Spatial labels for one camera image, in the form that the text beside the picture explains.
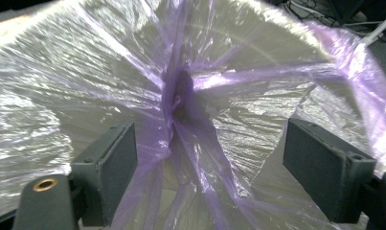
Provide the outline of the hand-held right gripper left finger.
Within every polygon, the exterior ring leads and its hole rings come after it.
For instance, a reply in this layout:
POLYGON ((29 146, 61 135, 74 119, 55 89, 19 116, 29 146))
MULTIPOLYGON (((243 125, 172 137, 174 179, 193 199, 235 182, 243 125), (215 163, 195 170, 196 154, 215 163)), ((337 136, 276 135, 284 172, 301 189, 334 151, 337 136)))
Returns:
POLYGON ((84 226, 112 224, 137 165, 133 122, 110 127, 72 161, 74 185, 83 189, 84 226))

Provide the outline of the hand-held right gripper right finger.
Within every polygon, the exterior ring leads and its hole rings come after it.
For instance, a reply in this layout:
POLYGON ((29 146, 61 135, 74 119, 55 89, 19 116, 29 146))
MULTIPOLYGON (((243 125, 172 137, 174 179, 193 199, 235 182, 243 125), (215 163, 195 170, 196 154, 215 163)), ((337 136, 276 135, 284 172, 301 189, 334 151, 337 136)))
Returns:
POLYGON ((356 223, 360 187, 374 176, 376 160, 314 123, 288 120, 284 166, 328 220, 356 223))

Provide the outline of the purple plastic bag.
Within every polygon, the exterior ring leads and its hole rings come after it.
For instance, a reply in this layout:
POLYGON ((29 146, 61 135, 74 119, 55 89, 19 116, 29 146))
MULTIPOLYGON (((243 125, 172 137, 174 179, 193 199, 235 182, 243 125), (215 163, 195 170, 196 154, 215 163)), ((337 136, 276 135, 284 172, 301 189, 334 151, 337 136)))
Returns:
POLYGON ((386 230, 386 77, 257 0, 0 23, 0 230, 386 230))

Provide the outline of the green plastic bin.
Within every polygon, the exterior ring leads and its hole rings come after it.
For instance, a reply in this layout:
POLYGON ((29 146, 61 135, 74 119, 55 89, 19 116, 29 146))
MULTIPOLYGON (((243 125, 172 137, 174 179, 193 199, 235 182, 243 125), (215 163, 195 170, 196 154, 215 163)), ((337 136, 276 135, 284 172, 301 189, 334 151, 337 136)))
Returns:
POLYGON ((255 0, 62 0, 0 24, 0 216, 133 122, 111 230, 362 230, 283 164, 293 117, 366 145, 333 37, 255 0))

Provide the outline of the white metal stand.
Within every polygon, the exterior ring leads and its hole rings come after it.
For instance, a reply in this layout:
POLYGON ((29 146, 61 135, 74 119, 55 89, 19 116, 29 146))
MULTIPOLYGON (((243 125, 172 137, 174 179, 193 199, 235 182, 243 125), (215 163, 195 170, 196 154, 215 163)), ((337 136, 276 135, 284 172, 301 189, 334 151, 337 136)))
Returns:
POLYGON ((378 27, 373 30, 371 33, 365 35, 361 42, 364 43, 366 46, 370 46, 375 41, 378 40, 379 35, 386 29, 386 19, 383 22, 380 22, 378 24, 378 27))

